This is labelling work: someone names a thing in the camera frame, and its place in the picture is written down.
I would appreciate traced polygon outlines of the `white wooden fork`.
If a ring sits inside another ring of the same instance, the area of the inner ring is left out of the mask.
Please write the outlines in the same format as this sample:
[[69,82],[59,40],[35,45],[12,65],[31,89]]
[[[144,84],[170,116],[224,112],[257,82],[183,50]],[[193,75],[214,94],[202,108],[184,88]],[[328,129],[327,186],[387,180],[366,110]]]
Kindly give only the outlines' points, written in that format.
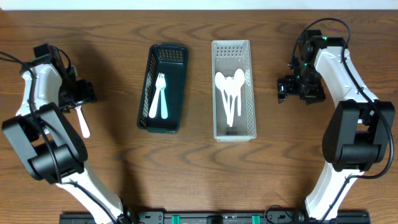
[[152,104],[150,106],[149,118],[155,118],[157,114],[157,107],[159,104],[158,101],[159,101],[160,91],[163,90],[165,87],[166,87],[165,74],[159,73],[155,83],[155,95],[152,100]]
[[78,115],[78,120],[79,120],[79,124],[80,124],[80,128],[81,128],[81,133],[82,133],[84,138],[89,138],[91,133],[90,133],[90,129],[88,127],[88,124],[86,122],[85,116],[83,114],[82,106],[76,106],[75,110],[76,110],[77,115]]

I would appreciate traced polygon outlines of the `white plastic spoon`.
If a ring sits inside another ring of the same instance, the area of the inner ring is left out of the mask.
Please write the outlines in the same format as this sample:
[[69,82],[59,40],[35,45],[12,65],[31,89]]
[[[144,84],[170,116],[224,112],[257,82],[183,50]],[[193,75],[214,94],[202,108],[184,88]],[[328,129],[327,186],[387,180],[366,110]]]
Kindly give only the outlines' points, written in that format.
[[235,111],[235,101],[236,101],[236,98],[237,98],[238,94],[240,93],[240,88],[241,88],[240,79],[239,78],[233,78],[233,81],[232,81],[231,85],[229,86],[230,95],[232,97],[231,111],[230,111],[230,118],[229,118],[229,125],[230,126],[233,125],[234,111]]
[[233,81],[233,77],[227,77],[226,78],[225,91],[226,91],[226,93],[228,95],[228,109],[229,109],[229,112],[231,111],[231,101],[232,101],[232,97],[230,95],[229,86],[231,85],[232,81]]
[[241,87],[245,82],[245,74],[241,68],[237,69],[234,74],[234,93],[238,99],[238,116],[241,116]]
[[228,105],[227,105],[227,101],[226,101],[226,97],[225,97],[225,93],[224,93],[224,83],[225,83],[224,75],[221,72],[217,72],[215,74],[215,86],[221,92],[221,98],[222,98],[222,101],[223,101],[224,112],[226,114],[226,119],[229,120],[230,112],[228,110]]

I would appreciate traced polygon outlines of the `mint green fork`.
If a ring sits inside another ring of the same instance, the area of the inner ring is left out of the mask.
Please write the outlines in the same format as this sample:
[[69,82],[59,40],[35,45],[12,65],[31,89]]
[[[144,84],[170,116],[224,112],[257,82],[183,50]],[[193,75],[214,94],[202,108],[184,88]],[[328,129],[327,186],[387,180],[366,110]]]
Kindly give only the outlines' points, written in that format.
[[165,81],[165,74],[159,73],[159,78],[160,78],[160,82],[161,82],[161,88],[160,88],[161,117],[162,117],[162,119],[167,119],[169,114],[168,114],[167,102],[166,102],[166,98],[165,98],[165,87],[167,86],[166,81]]

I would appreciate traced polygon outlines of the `black perforated plastic basket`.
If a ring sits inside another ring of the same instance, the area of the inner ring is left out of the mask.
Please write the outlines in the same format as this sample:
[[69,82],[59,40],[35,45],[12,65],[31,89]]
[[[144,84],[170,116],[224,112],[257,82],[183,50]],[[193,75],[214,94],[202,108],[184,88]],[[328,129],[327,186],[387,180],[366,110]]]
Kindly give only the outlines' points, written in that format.
[[[152,133],[176,133],[182,117],[185,80],[187,76],[188,49],[175,43],[152,45],[149,49],[141,102],[137,115],[137,127]],[[157,114],[149,118],[149,110],[155,95],[155,83],[159,73],[165,74],[165,98],[168,118],[161,117],[161,94]]]

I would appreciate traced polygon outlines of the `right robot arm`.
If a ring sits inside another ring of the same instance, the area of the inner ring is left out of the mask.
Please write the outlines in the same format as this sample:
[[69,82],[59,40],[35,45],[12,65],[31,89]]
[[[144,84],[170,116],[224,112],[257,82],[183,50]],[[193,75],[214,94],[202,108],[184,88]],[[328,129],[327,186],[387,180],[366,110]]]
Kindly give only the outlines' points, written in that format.
[[327,89],[335,111],[322,139],[325,165],[305,199],[305,211],[294,222],[338,223],[342,220],[338,209],[348,190],[384,158],[395,108],[365,85],[343,37],[306,30],[297,44],[300,53],[289,66],[293,75],[277,81],[278,101],[297,95],[307,104],[319,103]]

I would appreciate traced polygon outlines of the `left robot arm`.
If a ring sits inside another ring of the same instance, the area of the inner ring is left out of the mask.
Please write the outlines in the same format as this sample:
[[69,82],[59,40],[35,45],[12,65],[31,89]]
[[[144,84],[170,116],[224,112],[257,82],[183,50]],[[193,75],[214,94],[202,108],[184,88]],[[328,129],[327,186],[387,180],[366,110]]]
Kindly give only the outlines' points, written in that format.
[[15,117],[1,129],[25,169],[35,180],[46,180],[74,196],[95,223],[132,223],[120,196],[92,171],[83,140],[90,129],[81,107],[96,102],[90,82],[80,79],[67,54],[58,47],[34,47],[28,62],[1,53],[1,60],[21,66],[24,96]]

